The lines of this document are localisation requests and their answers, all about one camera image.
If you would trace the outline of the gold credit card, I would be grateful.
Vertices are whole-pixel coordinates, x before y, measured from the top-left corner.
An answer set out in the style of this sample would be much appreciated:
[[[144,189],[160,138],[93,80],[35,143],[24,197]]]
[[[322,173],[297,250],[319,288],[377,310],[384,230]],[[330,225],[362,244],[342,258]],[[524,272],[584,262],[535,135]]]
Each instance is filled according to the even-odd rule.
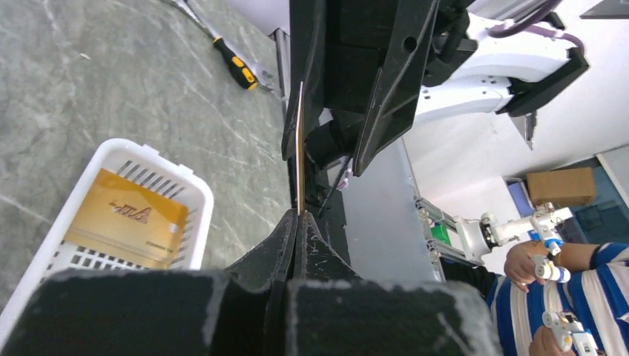
[[[296,197],[297,213],[302,216],[305,212],[305,168],[304,168],[304,138],[303,138],[303,102],[304,82],[300,82],[297,97],[297,113],[295,125],[295,165],[296,165]]]

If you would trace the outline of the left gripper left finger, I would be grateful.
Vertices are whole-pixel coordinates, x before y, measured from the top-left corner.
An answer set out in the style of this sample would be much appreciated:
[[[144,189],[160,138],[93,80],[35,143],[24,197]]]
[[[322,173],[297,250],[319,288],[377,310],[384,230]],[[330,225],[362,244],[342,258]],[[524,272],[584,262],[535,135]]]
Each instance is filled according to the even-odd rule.
[[[67,270],[37,288],[3,355],[283,355],[286,276]]]

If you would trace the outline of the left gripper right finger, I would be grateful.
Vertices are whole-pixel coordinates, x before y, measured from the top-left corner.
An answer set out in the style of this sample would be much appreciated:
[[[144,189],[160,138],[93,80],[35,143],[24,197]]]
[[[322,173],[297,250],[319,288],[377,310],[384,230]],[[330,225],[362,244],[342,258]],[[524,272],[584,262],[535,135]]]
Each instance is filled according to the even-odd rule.
[[[480,294],[460,282],[378,282],[353,277],[301,216],[287,284],[285,355],[499,355]]]

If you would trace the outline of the white plastic basket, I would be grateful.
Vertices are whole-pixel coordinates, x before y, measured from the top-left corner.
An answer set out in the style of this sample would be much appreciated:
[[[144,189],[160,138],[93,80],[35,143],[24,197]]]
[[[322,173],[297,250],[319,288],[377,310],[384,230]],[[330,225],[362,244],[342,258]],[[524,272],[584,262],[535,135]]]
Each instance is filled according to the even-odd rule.
[[[108,139],[96,149],[2,311],[2,343],[8,339],[33,292],[50,275],[68,268],[143,270],[146,267],[64,240],[89,187],[102,169],[185,205],[188,216],[182,245],[170,267],[201,268],[214,207],[214,195],[208,184],[190,168],[170,162],[148,145],[122,138]]]

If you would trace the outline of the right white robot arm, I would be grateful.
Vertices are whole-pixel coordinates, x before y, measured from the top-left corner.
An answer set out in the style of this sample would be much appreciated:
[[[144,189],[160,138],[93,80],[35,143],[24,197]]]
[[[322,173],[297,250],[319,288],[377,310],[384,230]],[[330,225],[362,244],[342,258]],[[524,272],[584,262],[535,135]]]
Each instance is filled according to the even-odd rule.
[[[467,113],[523,116],[589,67],[552,16],[486,19],[468,1],[290,1],[290,94],[281,142],[297,129],[318,168],[342,156],[361,175],[413,125]]]

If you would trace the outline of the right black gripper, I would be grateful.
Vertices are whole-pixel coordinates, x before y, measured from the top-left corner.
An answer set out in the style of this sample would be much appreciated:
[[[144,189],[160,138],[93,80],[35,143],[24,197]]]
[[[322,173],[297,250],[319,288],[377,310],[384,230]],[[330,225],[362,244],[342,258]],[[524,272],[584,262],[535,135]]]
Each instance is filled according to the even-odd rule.
[[[361,175],[413,125],[421,87],[453,72],[477,45],[467,1],[290,1],[290,82],[281,142],[325,167],[353,158]]]

